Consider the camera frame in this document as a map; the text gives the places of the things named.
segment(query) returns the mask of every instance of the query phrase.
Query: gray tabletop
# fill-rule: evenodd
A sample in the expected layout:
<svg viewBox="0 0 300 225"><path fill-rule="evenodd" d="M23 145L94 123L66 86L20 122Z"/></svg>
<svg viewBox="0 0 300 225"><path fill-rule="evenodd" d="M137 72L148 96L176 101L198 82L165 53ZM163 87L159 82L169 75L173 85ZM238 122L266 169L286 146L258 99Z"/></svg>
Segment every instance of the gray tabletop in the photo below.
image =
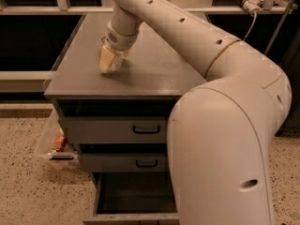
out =
<svg viewBox="0 0 300 225"><path fill-rule="evenodd" d="M181 97L205 83L169 44L147 24L121 68L102 74L98 68L101 39L111 13L87 14L54 72L47 98Z"/></svg>

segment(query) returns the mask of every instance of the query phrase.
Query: clear plastic container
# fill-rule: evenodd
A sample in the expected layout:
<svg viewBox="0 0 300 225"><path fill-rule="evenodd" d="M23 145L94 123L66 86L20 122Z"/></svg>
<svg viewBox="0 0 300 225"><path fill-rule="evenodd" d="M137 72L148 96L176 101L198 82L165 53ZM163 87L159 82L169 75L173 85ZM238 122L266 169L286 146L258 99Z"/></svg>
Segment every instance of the clear plastic container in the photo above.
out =
<svg viewBox="0 0 300 225"><path fill-rule="evenodd" d="M77 152L72 144L66 144L63 151L55 149L55 142L64 136L58 123L58 114L53 110L35 148L35 156L49 160L55 167L78 167L79 161Z"/></svg>

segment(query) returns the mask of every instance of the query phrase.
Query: granite floor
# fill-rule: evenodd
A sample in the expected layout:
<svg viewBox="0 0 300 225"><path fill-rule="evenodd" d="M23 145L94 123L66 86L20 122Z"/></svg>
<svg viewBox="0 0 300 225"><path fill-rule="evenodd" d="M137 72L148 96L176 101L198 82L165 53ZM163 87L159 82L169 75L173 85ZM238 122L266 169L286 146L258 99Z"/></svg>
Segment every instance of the granite floor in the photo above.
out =
<svg viewBox="0 0 300 225"><path fill-rule="evenodd" d="M50 104L0 104L0 225L82 224L96 194L79 168L35 157ZM276 225L300 224L300 129L275 138L270 152Z"/></svg>

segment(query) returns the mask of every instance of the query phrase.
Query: white device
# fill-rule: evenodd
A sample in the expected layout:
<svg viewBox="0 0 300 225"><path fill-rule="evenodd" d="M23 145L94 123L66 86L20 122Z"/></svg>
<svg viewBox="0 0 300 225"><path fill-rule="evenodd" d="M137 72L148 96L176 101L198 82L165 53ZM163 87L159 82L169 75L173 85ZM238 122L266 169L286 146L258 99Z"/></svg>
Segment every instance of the white device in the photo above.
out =
<svg viewBox="0 0 300 225"><path fill-rule="evenodd" d="M269 144L291 107L285 73L238 37L166 0L113 1L105 68L146 22L208 81L180 98L168 124L180 224L275 224Z"/></svg>

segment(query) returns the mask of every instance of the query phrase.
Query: gray drawer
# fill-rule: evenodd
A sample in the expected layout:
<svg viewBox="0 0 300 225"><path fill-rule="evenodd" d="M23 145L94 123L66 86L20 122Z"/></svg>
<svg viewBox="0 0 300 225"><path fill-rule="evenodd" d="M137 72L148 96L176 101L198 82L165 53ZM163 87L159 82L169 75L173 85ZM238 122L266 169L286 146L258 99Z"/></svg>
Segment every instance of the gray drawer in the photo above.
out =
<svg viewBox="0 0 300 225"><path fill-rule="evenodd" d="M165 172L165 154L81 154L82 169L89 173Z"/></svg>
<svg viewBox="0 0 300 225"><path fill-rule="evenodd" d="M179 225L167 172L102 173L85 225Z"/></svg>
<svg viewBox="0 0 300 225"><path fill-rule="evenodd" d="M64 118L60 125L70 143L165 143L166 121L160 118Z"/></svg>

